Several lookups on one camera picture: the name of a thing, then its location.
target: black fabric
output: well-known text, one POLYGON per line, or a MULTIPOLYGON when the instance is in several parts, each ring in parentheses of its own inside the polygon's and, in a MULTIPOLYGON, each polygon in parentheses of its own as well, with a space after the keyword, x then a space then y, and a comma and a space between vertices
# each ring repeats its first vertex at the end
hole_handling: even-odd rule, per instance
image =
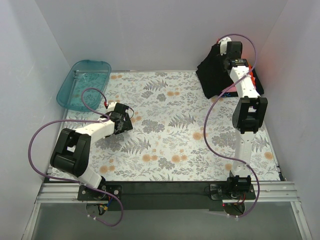
MULTIPOLYGON (((209 55, 197 67, 196 74, 200 80, 204 95, 210 99, 229 87, 234 82, 231 80, 228 72, 224 69, 222 56, 220 55, 220 46, 212 46, 209 55)), ((252 71, 255 77, 256 91, 262 95, 264 89, 259 81, 256 71, 252 71)), ((237 92, 226 92, 223 97, 237 97, 237 92)))

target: table surface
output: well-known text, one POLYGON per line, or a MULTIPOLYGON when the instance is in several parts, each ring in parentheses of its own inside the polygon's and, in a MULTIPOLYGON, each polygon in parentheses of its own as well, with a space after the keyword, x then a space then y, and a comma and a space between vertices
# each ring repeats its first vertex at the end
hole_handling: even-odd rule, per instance
MULTIPOLYGON (((213 103, 207 99, 195 72, 112 73, 105 90, 108 102, 133 108, 133 130, 101 139, 90 148, 89 165, 107 181, 225 181, 232 166, 211 153, 203 126, 213 103)), ((214 150, 233 157, 235 129, 232 114, 237 97, 218 101, 207 124, 214 150)), ((101 102, 98 111, 105 112, 101 102)), ((97 120, 92 112, 68 110, 67 119, 97 120)), ((63 128, 85 124, 64 123, 63 128)), ((262 181, 279 181, 265 126, 253 141, 250 165, 262 181)), ((52 176, 70 178, 52 168, 52 176)))

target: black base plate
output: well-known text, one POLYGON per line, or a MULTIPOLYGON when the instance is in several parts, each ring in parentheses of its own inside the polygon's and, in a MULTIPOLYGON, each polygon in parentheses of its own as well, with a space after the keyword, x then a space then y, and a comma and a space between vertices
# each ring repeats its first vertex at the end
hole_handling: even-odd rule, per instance
MULTIPOLYGON (((122 186, 118 184, 104 184, 106 192, 115 195, 115 191, 117 191, 117 195, 115 195, 118 199, 121 200, 122 195, 122 186)), ((78 197, 79 201, 108 201, 109 196, 104 195, 103 193, 93 191, 87 188, 84 185, 79 187, 78 197)))
MULTIPOLYGON (((107 191, 118 196, 126 210, 178 210, 207 209, 223 211, 221 199, 213 200, 208 188, 225 186, 226 181, 112 181, 106 182, 107 191)), ((81 185, 78 192, 79 201, 96 201, 101 196, 81 185)), ((246 195, 246 199, 255 199, 255 194, 246 195)), ((111 204, 108 211, 119 211, 119 204, 111 204)))
MULTIPOLYGON (((211 194, 212 200, 230 200, 232 192, 226 191, 227 184, 226 182, 217 182, 210 184, 210 191, 217 192, 215 194, 211 194)), ((245 199, 254 200, 256 199, 256 193, 254 190, 254 186, 251 184, 249 188, 249 192, 245 192, 245 199)))

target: transparent blue tub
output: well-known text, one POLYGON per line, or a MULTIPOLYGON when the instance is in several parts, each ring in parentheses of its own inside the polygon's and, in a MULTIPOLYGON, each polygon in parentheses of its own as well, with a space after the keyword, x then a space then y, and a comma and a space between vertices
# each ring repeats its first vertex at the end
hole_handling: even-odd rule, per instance
MULTIPOLYGON (((90 112, 81 101, 81 93, 86 88, 97 88, 104 92, 110 72, 111 66, 105 61, 78 61, 65 78, 56 101, 66 109, 90 112)), ((98 91, 90 89, 84 93, 83 98, 89 107, 97 109, 102 96, 98 91)))

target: white wall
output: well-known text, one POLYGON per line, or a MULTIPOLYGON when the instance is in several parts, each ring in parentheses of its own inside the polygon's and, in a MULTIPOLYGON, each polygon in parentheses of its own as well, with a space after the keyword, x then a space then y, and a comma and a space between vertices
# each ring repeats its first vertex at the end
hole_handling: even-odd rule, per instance
POLYGON ((259 56, 265 121, 284 176, 294 181, 320 239, 320 2, 289 0, 259 56))
MULTIPOLYGON (((28 163, 33 133, 61 119, 56 94, 70 67, 34 0, 0 1, 0 239, 21 239, 42 183, 28 163)), ((59 126, 33 148, 45 171, 59 126)))
POLYGON ((113 70, 195 70, 225 34, 248 35, 260 51, 287 0, 36 2, 71 66, 92 59, 113 70))

